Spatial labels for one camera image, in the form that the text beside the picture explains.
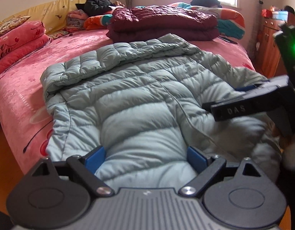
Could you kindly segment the colourful cartoon quilt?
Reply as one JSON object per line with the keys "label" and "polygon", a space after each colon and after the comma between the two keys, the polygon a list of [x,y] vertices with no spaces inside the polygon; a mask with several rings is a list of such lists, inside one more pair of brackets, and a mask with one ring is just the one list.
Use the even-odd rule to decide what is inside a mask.
{"label": "colourful cartoon quilt", "polygon": [[114,42],[147,40],[172,33],[186,40],[209,41],[218,36],[242,39],[243,16],[226,8],[194,6],[187,3],[116,8],[104,15],[89,17],[86,30],[106,28]]}

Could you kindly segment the floral small pillow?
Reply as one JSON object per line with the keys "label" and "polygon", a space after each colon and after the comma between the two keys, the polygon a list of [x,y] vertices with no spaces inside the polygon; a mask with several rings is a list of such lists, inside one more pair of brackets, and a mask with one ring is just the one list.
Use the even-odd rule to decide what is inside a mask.
{"label": "floral small pillow", "polygon": [[18,26],[22,25],[26,21],[28,21],[31,17],[30,16],[18,16],[9,19],[8,21],[2,23],[0,25],[0,37],[4,34],[8,33],[9,31],[17,28]]}

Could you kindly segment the pink plush bed cover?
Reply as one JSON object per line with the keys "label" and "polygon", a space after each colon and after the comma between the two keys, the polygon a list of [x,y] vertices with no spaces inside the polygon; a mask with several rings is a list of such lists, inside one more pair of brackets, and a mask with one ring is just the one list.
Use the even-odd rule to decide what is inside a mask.
{"label": "pink plush bed cover", "polygon": [[0,74],[0,123],[23,173],[45,153],[53,125],[43,100],[42,73],[52,64],[111,44],[106,34],[91,30],[60,37]]}

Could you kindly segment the pink love you blanket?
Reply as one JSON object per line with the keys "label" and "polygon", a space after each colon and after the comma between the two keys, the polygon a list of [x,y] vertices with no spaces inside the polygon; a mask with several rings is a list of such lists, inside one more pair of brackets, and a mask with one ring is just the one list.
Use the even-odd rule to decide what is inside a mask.
{"label": "pink love you blanket", "polygon": [[0,74],[50,41],[42,21],[28,21],[0,36]]}

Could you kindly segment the folded pink grey blankets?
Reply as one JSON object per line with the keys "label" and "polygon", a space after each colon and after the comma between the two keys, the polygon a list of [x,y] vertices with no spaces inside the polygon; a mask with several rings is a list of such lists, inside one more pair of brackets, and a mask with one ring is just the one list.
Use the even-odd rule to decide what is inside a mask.
{"label": "folded pink grey blankets", "polygon": [[83,28],[84,22],[88,19],[88,15],[83,10],[72,10],[66,16],[67,26]]}

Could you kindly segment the yellow padded headboard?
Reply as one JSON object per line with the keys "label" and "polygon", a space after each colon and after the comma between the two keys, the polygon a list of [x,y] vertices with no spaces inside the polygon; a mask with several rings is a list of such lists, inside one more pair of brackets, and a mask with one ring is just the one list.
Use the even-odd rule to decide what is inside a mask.
{"label": "yellow padded headboard", "polygon": [[53,33],[67,24],[67,14],[76,10],[76,4],[84,4],[86,0],[55,0],[29,9],[18,12],[0,21],[0,26],[10,19],[19,16],[30,16],[28,21],[42,21],[46,28],[46,33]]}

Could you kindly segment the black smartphone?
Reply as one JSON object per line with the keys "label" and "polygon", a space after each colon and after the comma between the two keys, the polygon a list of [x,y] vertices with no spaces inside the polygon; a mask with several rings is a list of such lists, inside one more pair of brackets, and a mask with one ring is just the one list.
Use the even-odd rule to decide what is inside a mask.
{"label": "black smartphone", "polygon": [[237,45],[237,42],[236,42],[236,41],[231,40],[231,39],[229,39],[229,38],[227,38],[227,37],[224,37],[224,36],[218,36],[218,38],[221,39],[221,40],[224,40],[224,41],[227,42],[227,43]]}

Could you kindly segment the maroon folded down jacket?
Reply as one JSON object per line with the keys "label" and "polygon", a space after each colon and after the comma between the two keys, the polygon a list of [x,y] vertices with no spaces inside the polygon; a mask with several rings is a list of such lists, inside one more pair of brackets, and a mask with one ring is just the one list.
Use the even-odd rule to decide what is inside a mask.
{"label": "maroon folded down jacket", "polygon": [[173,6],[119,8],[112,13],[106,36],[114,43],[156,39],[175,34],[185,40],[210,41],[220,33],[214,15]]}

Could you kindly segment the black clothes pile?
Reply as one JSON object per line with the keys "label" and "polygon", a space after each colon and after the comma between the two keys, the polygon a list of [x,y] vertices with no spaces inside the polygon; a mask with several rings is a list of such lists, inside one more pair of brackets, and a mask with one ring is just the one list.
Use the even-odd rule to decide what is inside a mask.
{"label": "black clothes pile", "polygon": [[202,7],[218,7],[222,8],[220,1],[218,0],[192,0],[190,2],[192,6],[202,6]]}

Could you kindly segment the person in dark jacket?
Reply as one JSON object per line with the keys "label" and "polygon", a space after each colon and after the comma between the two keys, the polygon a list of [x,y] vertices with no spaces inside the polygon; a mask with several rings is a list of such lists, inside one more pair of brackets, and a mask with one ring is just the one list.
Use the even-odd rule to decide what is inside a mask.
{"label": "person in dark jacket", "polygon": [[76,4],[78,10],[84,11],[89,17],[110,14],[116,7],[125,7],[120,1],[86,0],[84,4]]}

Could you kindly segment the wooden side cabinet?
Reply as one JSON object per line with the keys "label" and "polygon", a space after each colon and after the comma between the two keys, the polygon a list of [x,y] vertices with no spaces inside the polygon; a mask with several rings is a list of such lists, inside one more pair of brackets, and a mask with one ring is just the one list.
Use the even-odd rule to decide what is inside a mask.
{"label": "wooden side cabinet", "polygon": [[257,72],[267,78],[287,73],[273,38],[273,34],[281,30],[279,25],[283,23],[295,26],[295,15],[287,11],[273,11],[271,16],[262,18],[254,67]]}

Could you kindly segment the light green down jacket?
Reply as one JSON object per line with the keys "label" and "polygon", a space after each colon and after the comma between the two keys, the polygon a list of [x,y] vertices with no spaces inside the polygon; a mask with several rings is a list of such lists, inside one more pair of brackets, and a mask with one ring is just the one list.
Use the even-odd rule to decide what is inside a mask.
{"label": "light green down jacket", "polygon": [[46,151],[62,161],[104,147],[95,175],[114,190],[181,188],[197,176],[186,160],[189,146],[234,163],[249,157],[275,181],[281,154],[269,117],[216,122],[202,108],[263,80],[173,34],[107,45],[43,72],[53,116]]}

